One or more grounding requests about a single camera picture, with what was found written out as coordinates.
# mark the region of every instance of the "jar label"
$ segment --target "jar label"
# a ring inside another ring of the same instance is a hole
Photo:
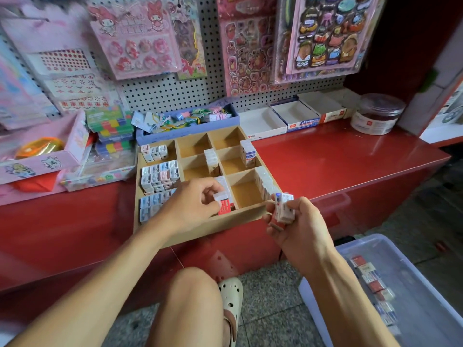
[[[398,118],[393,120],[375,120],[362,116],[360,113],[355,112],[350,121],[350,126],[361,133],[369,135],[384,135],[389,133],[394,127]]]

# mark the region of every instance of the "hand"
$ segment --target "hand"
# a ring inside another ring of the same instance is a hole
[[[214,193],[223,190],[214,178],[183,182],[149,222],[165,222],[170,235],[187,232],[218,213],[220,203],[214,200]]]
[[[286,204],[294,210],[296,220],[281,232],[268,225],[267,233],[281,247],[289,262],[307,276],[334,249],[333,240],[320,211],[309,199],[300,197]],[[268,212],[273,213],[274,210],[275,204],[267,204]],[[271,215],[264,215],[262,219],[269,224]]]

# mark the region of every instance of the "wooden organizer box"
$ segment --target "wooden organizer box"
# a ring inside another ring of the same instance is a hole
[[[256,172],[254,168],[246,168],[241,161],[240,141],[247,139],[241,127],[234,126],[150,144],[150,147],[167,145],[169,157],[162,162],[177,160],[181,181],[209,176],[204,150],[213,148],[217,153],[220,174],[225,176],[235,204],[234,211],[210,217],[205,223],[193,230],[172,237],[164,247],[254,221],[265,214],[266,202],[263,201],[255,183]],[[138,152],[134,232],[141,226],[139,221],[140,198],[144,197],[143,189],[140,186],[140,171],[143,167],[157,163],[159,161],[146,163],[142,154]],[[267,169],[256,152],[256,167],[258,166],[264,166]]]

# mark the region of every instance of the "clear plastic jar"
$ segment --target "clear plastic jar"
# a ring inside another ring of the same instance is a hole
[[[389,95],[362,95],[350,126],[369,135],[387,134],[394,127],[405,106],[405,102]]]

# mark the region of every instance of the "floor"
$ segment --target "floor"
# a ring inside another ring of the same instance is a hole
[[[463,315],[463,162],[439,171],[382,226],[365,235],[372,233],[391,239]],[[298,293],[300,275],[288,262],[240,279],[244,302],[237,346],[324,346]],[[156,310],[151,306],[119,317],[103,346],[143,346]]]

